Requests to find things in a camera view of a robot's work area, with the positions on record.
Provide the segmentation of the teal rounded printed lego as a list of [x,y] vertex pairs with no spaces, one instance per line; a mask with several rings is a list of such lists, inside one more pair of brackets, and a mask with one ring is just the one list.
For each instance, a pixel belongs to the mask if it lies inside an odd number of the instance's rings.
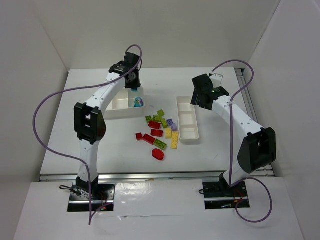
[[133,105],[133,107],[134,108],[141,108],[141,107],[143,107],[144,106],[144,100],[143,100],[143,98],[142,97],[136,97],[135,99],[134,99],[134,105]]

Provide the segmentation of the small green lego brick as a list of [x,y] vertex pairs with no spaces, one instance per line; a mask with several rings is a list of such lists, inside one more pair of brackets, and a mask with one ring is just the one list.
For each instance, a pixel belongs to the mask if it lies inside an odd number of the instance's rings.
[[153,121],[153,117],[151,115],[146,116],[146,122],[149,124],[151,121]]

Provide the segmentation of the green square lego brick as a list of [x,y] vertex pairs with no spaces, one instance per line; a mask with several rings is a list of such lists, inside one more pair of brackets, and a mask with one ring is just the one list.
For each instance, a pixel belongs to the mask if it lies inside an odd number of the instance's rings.
[[163,117],[165,115],[165,112],[160,109],[159,111],[157,111],[158,116]]

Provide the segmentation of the small red lego brick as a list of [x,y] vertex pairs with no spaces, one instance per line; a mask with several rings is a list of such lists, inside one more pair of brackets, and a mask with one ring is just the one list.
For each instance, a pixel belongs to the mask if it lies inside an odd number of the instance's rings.
[[136,136],[136,140],[137,140],[137,141],[140,141],[140,140],[143,139],[143,134],[142,134],[141,132],[136,133],[135,136]]

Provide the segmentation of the red long lego brick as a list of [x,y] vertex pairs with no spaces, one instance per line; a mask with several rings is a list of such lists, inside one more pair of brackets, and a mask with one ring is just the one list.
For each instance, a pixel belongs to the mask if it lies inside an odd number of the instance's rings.
[[153,145],[156,141],[156,139],[149,134],[144,134],[142,139],[151,145]]

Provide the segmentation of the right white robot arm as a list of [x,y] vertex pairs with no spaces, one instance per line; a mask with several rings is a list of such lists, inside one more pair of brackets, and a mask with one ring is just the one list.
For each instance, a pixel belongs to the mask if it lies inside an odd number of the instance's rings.
[[230,148],[229,169],[219,176],[217,183],[203,191],[208,197],[230,197],[240,180],[276,160],[276,133],[250,118],[222,86],[214,87],[207,74],[193,78],[192,83],[191,104],[215,112],[230,126],[230,140],[236,137],[240,140],[238,150]]

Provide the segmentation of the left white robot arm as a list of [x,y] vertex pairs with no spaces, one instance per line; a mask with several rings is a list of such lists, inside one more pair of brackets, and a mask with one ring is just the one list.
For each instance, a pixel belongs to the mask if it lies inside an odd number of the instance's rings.
[[80,159],[84,161],[77,174],[76,187],[93,197],[99,191],[98,148],[107,132],[104,113],[122,89],[137,89],[141,86],[140,61],[140,56],[127,52],[124,60],[110,68],[104,85],[86,102],[78,102],[74,106],[74,130],[80,143]]

